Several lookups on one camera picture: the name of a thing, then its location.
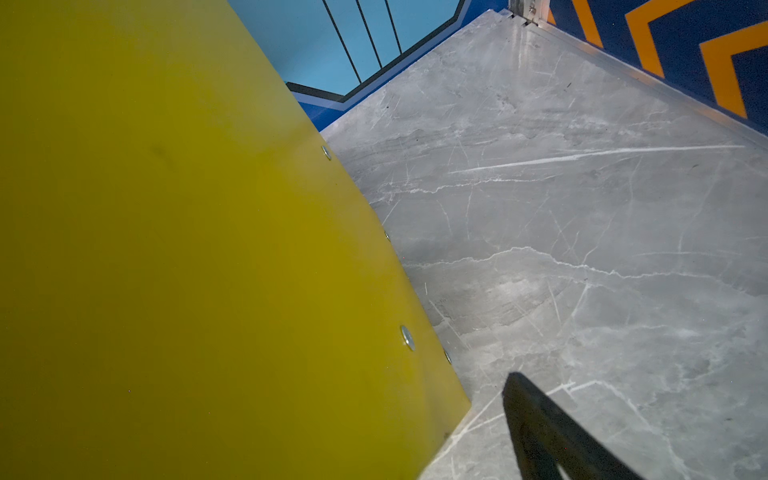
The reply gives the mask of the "yellow pink blue bookshelf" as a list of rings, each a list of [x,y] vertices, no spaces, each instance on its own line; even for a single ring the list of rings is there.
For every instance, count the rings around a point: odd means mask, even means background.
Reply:
[[[470,406],[225,1],[1,5],[1,475],[415,479]]]

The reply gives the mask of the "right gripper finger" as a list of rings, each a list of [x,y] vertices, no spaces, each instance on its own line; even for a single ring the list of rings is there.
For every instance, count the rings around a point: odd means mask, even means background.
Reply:
[[[502,397],[523,479],[639,477],[522,373],[508,375]]]

